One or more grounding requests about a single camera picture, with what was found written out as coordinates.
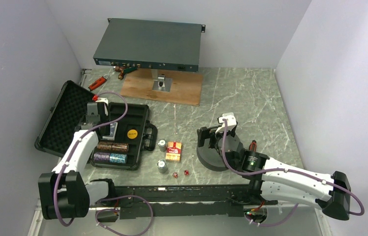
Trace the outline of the blue playing card deck box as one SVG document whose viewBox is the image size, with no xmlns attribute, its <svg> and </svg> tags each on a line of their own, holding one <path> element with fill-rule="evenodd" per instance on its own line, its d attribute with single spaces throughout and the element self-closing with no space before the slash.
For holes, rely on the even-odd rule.
<svg viewBox="0 0 368 236">
<path fill-rule="evenodd" d="M 114 123 L 110 124 L 110 130 L 109 130 L 110 132 L 109 132 L 109 135 L 106 136 L 105 139 L 113 141 L 115 139 L 115 136 L 116 136 L 117 127 L 118 127 L 117 122 L 114 122 Z"/>
</svg>

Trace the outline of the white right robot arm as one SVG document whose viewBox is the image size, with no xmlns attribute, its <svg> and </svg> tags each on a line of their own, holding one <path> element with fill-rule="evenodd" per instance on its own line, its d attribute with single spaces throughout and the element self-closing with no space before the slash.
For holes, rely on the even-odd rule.
<svg viewBox="0 0 368 236">
<path fill-rule="evenodd" d="M 254 146 L 244 148 L 235 130 L 217 133 L 217 126 L 197 130 L 197 157 L 209 170 L 231 172 L 249 180 L 252 204 L 286 201 L 321 210 L 326 216 L 350 218 L 351 187 L 347 175 L 314 173 L 282 163 Z"/>
</svg>

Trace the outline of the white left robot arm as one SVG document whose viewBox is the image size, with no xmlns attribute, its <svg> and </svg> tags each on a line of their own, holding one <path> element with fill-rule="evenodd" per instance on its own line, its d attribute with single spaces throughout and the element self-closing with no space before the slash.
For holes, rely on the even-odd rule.
<svg viewBox="0 0 368 236">
<path fill-rule="evenodd" d="M 58 219 L 64 226 L 88 214 L 98 201 L 109 207 L 117 193 L 111 179 L 100 178 L 85 184 L 81 174 L 102 136 L 110 133 L 108 100 L 99 98 L 87 104 L 87 112 L 74 129 L 73 139 L 62 160 L 50 173 L 38 179 L 40 205 L 44 219 Z"/>
</svg>

